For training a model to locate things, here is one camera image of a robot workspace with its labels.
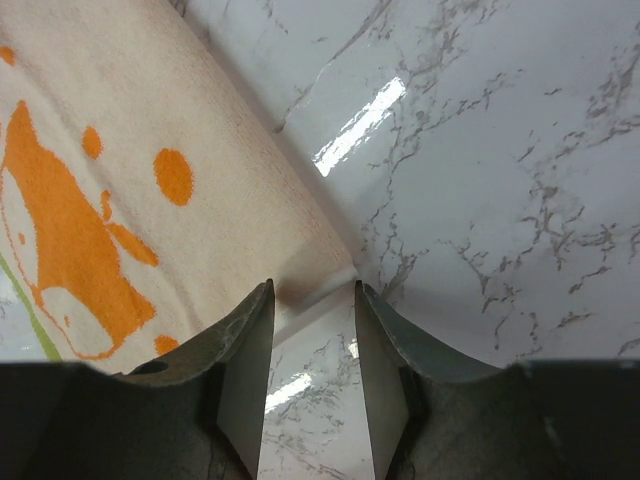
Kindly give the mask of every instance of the orange pattern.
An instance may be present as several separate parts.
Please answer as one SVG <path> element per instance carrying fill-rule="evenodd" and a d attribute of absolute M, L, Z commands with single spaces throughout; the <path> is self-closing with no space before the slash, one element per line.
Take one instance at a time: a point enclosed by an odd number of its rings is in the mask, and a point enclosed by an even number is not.
<path fill-rule="evenodd" d="M 78 357 L 109 357 L 155 315 L 155 307 L 123 275 L 114 238 L 143 263 L 155 266 L 158 258 L 124 226 L 106 223 L 111 216 L 108 193 L 102 196 L 103 215 L 93 209 L 66 165 L 39 144 L 25 102 L 21 101 L 13 113 L 6 137 L 1 169 L 14 178 L 35 228 L 36 283 L 27 280 L 11 244 L 18 268 L 35 304 L 60 328 Z M 9 234 L 4 205 L 0 207 Z M 110 336 L 113 346 L 109 350 L 86 355 L 71 344 L 45 305 L 42 293 L 52 287 L 66 289 L 86 306 Z"/>
<path fill-rule="evenodd" d="M 16 61 L 16 56 L 9 47 L 0 47 L 0 58 L 13 66 Z"/>
<path fill-rule="evenodd" d="M 158 335 L 154 343 L 156 344 L 156 353 L 158 355 L 169 353 L 180 345 L 175 338 L 171 338 L 168 335 Z"/>
<path fill-rule="evenodd" d="M 94 160 L 102 153 L 102 140 L 93 127 L 87 127 L 82 136 L 82 148 L 84 152 Z"/>
<path fill-rule="evenodd" d="M 193 172 L 177 150 L 163 148 L 153 163 L 156 183 L 169 201 L 183 207 L 193 194 Z"/>

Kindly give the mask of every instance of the green stripe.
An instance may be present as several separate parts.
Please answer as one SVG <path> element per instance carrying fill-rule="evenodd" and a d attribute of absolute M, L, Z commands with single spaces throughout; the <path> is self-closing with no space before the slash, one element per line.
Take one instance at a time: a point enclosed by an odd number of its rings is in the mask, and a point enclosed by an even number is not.
<path fill-rule="evenodd" d="M 9 269 L 9 265 L 7 264 L 7 261 L 4 259 L 2 254 L 0 254 L 0 265 L 2 265 L 2 269 L 4 270 L 4 273 L 7 274 L 7 277 L 9 277 L 9 279 L 11 280 L 11 283 L 13 283 L 13 288 L 16 289 L 16 292 L 18 293 L 18 297 L 20 297 L 20 300 L 22 300 L 22 303 L 24 304 L 25 308 L 27 309 L 27 312 L 29 313 L 29 318 L 31 319 L 31 326 L 33 327 L 33 331 L 36 332 L 36 337 L 38 337 L 38 341 L 40 342 L 40 345 L 42 345 L 44 354 L 51 361 L 60 361 L 61 357 L 60 357 L 60 354 L 58 353 L 58 350 L 56 349 L 55 345 L 47 335 L 47 332 L 44 331 L 44 328 L 42 328 L 42 325 L 40 325 L 40 323 L 38 322 L 38 319 L 36 318 L 36 314 L 34 313 L 33 308 L 29 303 L 29 299 L 25 295 L 24 290 L 22 290 L 22 287 L 18 283 L 18 280 L 13 275 L 13 272 L 11 272 L 11 270 Z"/>

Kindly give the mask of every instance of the white marble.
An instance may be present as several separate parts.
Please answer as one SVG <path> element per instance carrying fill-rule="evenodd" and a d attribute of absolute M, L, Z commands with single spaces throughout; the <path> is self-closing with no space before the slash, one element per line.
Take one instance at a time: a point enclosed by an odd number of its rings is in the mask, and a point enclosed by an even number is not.
<path fill-rule="evenodd" d="M 181 4 L 402 314 L 495 365 L 640 354 L 640 2 Z M 370 478 L 324 420 L 362 415 L 352 335 L 281 347 L 272 392 L 324 383 L 268 414 L 264 478 Z"/>
<path fill-rule="evenodd" d="M 46 360 L 29 312 L 0 268 L 0 362 Z"/>

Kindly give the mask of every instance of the towel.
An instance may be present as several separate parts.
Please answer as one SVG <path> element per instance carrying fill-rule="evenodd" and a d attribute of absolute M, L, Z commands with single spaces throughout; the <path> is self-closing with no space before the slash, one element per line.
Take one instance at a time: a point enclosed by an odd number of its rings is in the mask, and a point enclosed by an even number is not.
<path fill-rule="evenodd" d="M 2 0 L 0 156 L 2 263 L 63 359 L 126 371 L 266 278 L 285 318 L 354 275 L 166 0 Z"/>

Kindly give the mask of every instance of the gray metal piece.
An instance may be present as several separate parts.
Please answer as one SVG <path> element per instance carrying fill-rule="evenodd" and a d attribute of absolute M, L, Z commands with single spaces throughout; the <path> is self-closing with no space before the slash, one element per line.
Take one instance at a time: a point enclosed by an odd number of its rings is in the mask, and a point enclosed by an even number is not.
<path fill-rule="evenodd" d="M 269 280 L 128 375 L 0 365 L 0 478 L 256 478 L 274 305 Z"/>
<path fill-rule="evenodd" d="M 637 362 L 499 370 L 448 347 L 356 285 L 356 332 L 378 479 L 635 478 Z"/>

